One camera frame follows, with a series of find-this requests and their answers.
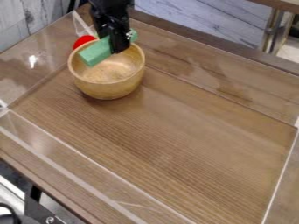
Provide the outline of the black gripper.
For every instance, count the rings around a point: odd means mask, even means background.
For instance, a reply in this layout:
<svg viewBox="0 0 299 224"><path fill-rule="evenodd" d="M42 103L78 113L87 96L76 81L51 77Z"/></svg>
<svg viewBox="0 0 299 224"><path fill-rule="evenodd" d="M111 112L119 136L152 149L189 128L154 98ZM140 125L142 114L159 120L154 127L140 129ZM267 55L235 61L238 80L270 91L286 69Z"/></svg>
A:
<svg viewBox="0 0 299 224"><path fill-rule="evenodd" d="M112 53L122 53L131 45L131 28L127 11L118 10L116 14L108 14L92 7L90 15L98 37L103 39L110 35Z"/></svg>

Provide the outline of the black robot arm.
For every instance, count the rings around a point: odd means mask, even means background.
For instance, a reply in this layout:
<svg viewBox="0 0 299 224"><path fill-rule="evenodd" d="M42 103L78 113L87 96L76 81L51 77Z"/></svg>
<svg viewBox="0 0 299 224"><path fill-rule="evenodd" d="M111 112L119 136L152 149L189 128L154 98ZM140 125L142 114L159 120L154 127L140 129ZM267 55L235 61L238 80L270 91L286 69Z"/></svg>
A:
<svg viewBox="0 0 299 224"><path fill-rule="evenodd" d="M131 26L127 9L135 5L135 0L88 0L90 15L103 39L110 37L112 53L122 53L131 46Z"/></svg>

